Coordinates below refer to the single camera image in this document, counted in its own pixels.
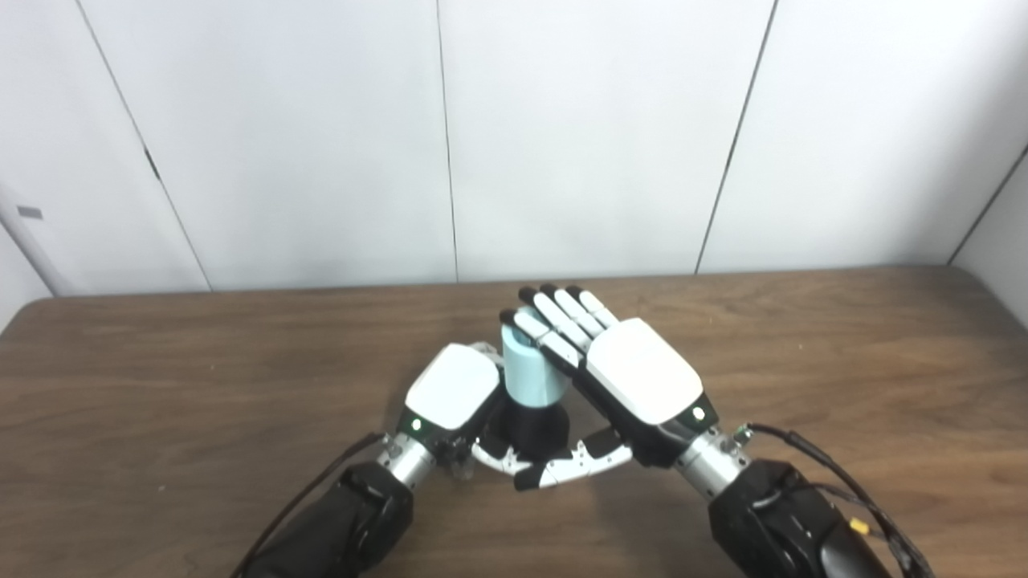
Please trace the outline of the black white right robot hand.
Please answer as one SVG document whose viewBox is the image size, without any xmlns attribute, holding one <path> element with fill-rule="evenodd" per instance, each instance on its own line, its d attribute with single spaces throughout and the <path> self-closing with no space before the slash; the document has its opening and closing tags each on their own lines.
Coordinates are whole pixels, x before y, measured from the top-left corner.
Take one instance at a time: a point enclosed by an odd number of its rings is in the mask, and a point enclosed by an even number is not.
<svg viewBox="0 0 1028 578">
<path fill-rule="evenodd" d="M 715 434 L 715 407 L 698 372 L 638 317 L 617 317 L 591 291 L 544 284 L 519 290 L 519 310 L 503 310 L 504 327 L 566 376 L 603 416 L 598 438 L 567 458 L 542 458 L 514 474 L 520 491 L 547 489 L 635 460 L 642 467 L 687 471 L 705 435 Z"/>
</svg>

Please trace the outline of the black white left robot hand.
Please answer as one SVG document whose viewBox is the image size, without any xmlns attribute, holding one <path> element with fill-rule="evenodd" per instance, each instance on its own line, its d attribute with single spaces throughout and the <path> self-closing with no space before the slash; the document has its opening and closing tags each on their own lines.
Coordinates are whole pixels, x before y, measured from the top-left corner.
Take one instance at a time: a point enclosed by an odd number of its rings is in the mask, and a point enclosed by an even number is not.
<svg viewBox="0 0 1028 578">
<path fill-rule="evenodd" d="M 411 385 L 379 464 L 411 490 L 441 465 L 514 476 L 565 449 L 565 392 L 528 345 L 448 344 Z"/>
</svg>

